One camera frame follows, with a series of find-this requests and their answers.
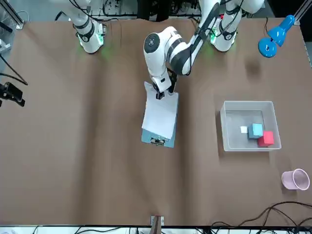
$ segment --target red cube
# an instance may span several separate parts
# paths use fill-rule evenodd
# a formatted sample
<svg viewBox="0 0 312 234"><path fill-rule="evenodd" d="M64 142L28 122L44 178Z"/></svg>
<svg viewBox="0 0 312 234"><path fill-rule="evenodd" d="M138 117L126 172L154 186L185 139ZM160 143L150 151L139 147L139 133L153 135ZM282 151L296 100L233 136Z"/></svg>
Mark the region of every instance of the red cube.
<svg viewBox="0 0 312 234"><path fill-rule="evenodd" d="M268 147L274 144L274 136L272 131L263 131L263 136L258 138L258 146Z"/></svg>

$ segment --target white paper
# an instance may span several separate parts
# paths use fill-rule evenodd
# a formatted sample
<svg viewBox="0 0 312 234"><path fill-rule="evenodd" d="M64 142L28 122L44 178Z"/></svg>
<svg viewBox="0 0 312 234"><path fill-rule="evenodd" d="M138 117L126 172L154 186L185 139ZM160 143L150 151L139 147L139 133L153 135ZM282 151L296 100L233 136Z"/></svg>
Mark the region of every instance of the white paper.
<svg viewBox="0 0 312 234"><path fill-rule="evenodd" d="M178 93L166 94L161 100L156 99L156 90L147 82L146 106L142 128L161 137L171 139L176 123Z"/></svg>

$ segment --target clear plastic bin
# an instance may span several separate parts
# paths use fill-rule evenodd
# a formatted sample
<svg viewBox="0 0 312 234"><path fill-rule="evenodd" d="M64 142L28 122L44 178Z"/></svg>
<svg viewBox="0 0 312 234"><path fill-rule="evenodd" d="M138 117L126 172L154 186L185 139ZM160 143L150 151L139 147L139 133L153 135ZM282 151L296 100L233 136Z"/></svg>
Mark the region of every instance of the clear plastic bin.
<svg viewBox="0 0 312 234"><path fill-rule="evenodd" d="M271 101L225 101L221 111L224 151L271 151L282 148ZM241 133L242 126L261 123L263 129L272 131L274 145L259 147L256 139Z"/></svg>

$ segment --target floor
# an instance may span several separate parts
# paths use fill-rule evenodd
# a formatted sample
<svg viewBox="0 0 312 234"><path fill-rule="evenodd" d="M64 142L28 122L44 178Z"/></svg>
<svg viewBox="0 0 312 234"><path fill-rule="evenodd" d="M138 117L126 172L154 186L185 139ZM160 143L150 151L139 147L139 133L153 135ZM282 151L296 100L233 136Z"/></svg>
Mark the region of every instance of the floor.
<svg viewBox="0 0 312 234"><path fill-rule="evenodd" d="M34 234L36 226L23 226L23 227L0 227L0 234ZM38 227L36 229L36 234L75 234L79 227ZM81 228L79 231L85 231L88 228ZM107 231L110 229L114 229L114 227L109 228L99 228L92 227L93 230L97 231ZM149 234L150 228L139 228L140 234ZM202 234L202 230L196 229L165 229L162 228L162 234ZM116 230L110 231L109 234L136 234L137 229L135 227L132 228L118 228ZM218 234L257 234L258 230L219 230ZM265 231L263 232L268 234L287 234L286 231ZM95 234L94 231L88 231L89 234Z"/></svg>

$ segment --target plastic container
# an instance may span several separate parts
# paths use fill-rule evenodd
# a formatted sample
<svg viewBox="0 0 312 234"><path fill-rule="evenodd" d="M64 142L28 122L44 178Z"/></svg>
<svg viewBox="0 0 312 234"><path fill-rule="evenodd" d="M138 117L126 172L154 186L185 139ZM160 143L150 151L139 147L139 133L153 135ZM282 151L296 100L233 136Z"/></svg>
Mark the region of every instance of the plastic container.
<svg viewBox="0 0 312 234"><path fill-rule="evenodd" d="M271 151L282 148L271 101L225 101L220 111L224 151ZM272 131L274 144L259 147L256 139L249 139L241 127L260 123Z"/></svg>
<svg viewBox="0 0 312 234"><path fill-rule="evenodd" d="M295 169L282 174L282 183L289 190L307 190L310 186L310 178L304 170Z"/></svg>

